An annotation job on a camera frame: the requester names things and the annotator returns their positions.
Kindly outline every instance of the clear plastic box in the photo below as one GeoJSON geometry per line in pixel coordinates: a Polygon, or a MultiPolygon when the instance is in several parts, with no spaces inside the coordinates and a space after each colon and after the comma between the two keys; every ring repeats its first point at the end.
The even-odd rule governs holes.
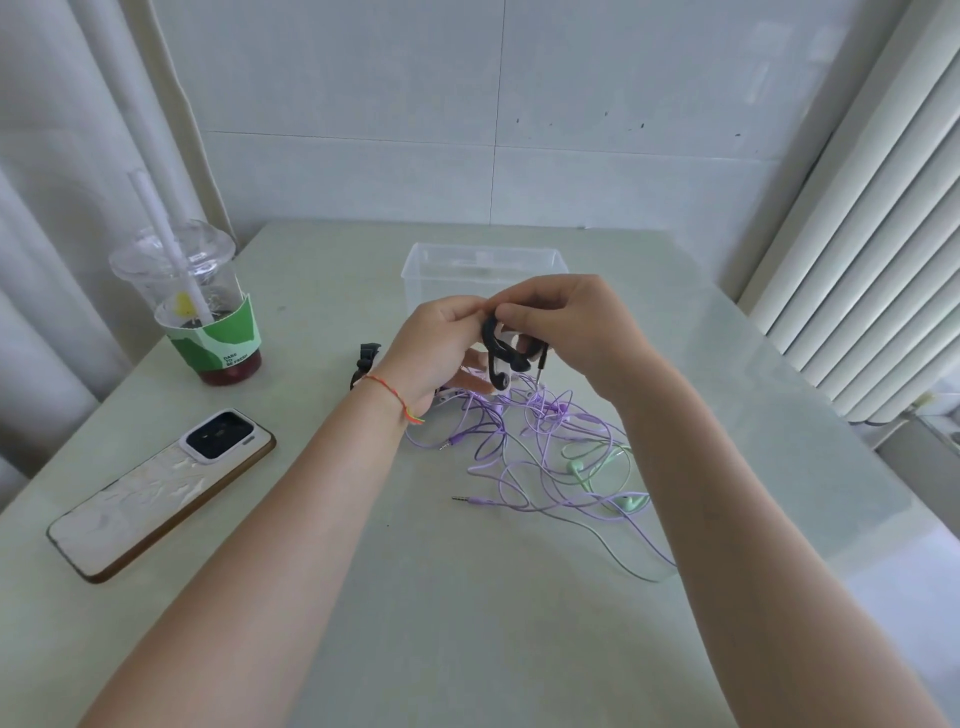
{"type": "Polygon", "coordinates": [[[568,273],[553,248],[489,248],[414,243],[403,265],[407,312],[424,301],[469,294],[489,298],[533,276],[568,273]]]}

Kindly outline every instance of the black clip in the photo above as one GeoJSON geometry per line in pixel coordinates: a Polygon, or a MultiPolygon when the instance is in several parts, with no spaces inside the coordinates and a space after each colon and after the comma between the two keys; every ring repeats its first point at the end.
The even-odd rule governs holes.
{"type": "Polygon", "coordinates": [[[360,381],[363,375],[370,373],[370,369],[373,368],[373,358],[376,357],[376,353],[379,351],[379,344],[360,345],[360,358],[357,359],[357,371],[354,372],[350,378],[350,389],[353,389],[353,385],[360,381]]]}
{"type": "Polygon", "coordinates": [[[498,372],[494,367],[496,359],[506,362],[514,372],[529,372],[530,360],[540,354],[540,369],[546,360],[546,344],[540,339],[530,339],[527,351],[520,353],[504,341],[496,338],[496,317],[491,316],[480,327],[480,338],[487,347],[487,373],[491,384],[501,392],[510,384],[510,378],[505,372],[498,372]]]}

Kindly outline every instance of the white straw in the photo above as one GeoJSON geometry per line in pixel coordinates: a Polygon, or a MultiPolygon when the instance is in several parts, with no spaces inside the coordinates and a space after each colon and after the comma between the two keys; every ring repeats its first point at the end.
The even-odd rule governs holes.
{"type": "Polygon", "coordinates": [[[130,177],[133,189],[136,190],[137,197],[140,198],[140,202],[143,204],[143,208],[147,211],[147,216],[154,226],[154,232],[156,233],[156,237],[159,238],[160,244],[163,246],[163,252],[167,254],[167,257],[170,259],[170,264],[174,267],[174,271],[177,272],[177,275],[180,276],[180,279],[183,281],[186,295],[190,297],[190,302],[200,317],[200,323],[203,326],[212,324],[213,314],[210,313],[210,307],[204,300],[204,294],[200,290],[200,285],[197,283],[197,280],[190,275],[186,257],[183,255],[180,244],[177,242],[177,238],[174,237],[174,232],[170,228],[170,219],[167,217],[167,210],[164,208],[163,202],[156,192],[154,181],[150,179],[150,175],[145,169],[135,169],[130,172],[128,176],[130,177]]]}

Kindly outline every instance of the black earphone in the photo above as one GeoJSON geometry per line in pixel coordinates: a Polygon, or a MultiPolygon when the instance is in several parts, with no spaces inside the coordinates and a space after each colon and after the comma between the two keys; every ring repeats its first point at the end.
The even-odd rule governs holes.
{"type": "Polygon", "coordinates": [[[546,358],[546,344],[540,339],[530,339],[527,351],[520,353],[505,341],[496,338],[497,323],[496,317],[491,315],[480,327],[480,338],[487,347],[487,374],[490,382],[502,392],[509,386],[510,377],[505,372],[498,372],[494,368],[494,362],[499,359],[508,364],[514,372],[529,372],[532,366],[530,360],[539,355],[542,369],[542,362],[546,358]]]}

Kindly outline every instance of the tile wall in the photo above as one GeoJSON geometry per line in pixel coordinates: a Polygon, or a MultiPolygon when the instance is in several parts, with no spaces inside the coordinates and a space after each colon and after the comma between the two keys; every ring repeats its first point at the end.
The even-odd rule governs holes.
{"type": "Polygon", "coordinates": [[[242,240],[671,231],[736,296],[906,0],[158,0],[242,240]]]}

